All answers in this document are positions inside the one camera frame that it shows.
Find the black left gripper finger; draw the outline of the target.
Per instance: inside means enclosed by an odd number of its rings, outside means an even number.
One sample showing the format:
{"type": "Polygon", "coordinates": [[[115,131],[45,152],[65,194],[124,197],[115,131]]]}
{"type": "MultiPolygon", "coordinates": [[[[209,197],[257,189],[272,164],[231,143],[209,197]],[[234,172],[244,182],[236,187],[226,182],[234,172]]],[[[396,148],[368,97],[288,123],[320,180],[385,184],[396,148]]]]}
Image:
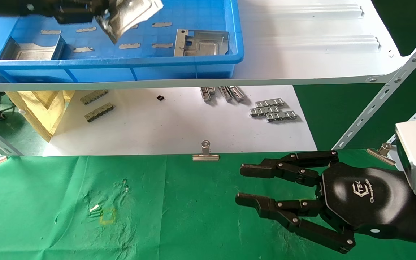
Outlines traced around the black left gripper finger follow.
{"type": "Polygon", "coordinates": [[[94,13],[87,9],[60,9],[54,17],[59,24],[89,23],[94,18],[94,13]]]}
{"type": "Polygon", "coordinates": [[[63,13],[99,16],[109,8],[109,0],[61,0],[63,13]]]}

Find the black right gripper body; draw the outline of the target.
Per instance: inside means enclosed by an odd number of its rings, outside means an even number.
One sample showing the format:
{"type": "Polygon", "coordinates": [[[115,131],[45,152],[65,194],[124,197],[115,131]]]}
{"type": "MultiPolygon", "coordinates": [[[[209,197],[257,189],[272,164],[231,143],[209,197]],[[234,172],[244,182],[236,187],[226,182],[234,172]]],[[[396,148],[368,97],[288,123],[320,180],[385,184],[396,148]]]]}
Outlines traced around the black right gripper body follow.
{"type": "Polygon", "coordinates": [[[414,193],[403,173],[340,162],[322,172],[319,187],[325,205],[320,216],[338,232],[414,240],[409,213],[414,193]]]}

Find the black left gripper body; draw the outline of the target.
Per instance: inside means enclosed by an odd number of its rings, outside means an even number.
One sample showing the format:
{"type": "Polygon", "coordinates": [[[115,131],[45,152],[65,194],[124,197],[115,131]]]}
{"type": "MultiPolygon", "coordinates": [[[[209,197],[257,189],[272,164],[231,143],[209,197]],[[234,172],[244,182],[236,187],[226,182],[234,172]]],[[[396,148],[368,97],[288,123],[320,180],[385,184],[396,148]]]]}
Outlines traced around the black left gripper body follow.
{"type": "Polygon", "coordinates": [[[61,3],[61,0],[0,0],[0,16],[52,17],[61,3]]]}

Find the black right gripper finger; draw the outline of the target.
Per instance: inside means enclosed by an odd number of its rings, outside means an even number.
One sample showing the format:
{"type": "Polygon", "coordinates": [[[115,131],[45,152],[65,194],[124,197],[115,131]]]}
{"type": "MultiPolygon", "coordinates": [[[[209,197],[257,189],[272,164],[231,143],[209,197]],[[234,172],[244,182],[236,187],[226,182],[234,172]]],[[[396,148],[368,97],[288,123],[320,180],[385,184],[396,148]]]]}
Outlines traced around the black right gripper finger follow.
{"type": "Polygon", "coordinates": [[[255,178],[280,178],[307,187],[314,187],[321,177],[314,168],[338,163],[335,150],[290,153],[280,159],[263,159],[260,164],[242,164],[240,174],[255,178]]]}
{"type": "Polygon", "coordinates": [[[341,254],[350,252],[356,245],[351,230],[335,231],[304,219],[324,212],[324,205],[319,200],[276,201],[266,196],[238,193],[235,202],[254,208],[260,218],[274,220],[289,232],[341,254]]]}

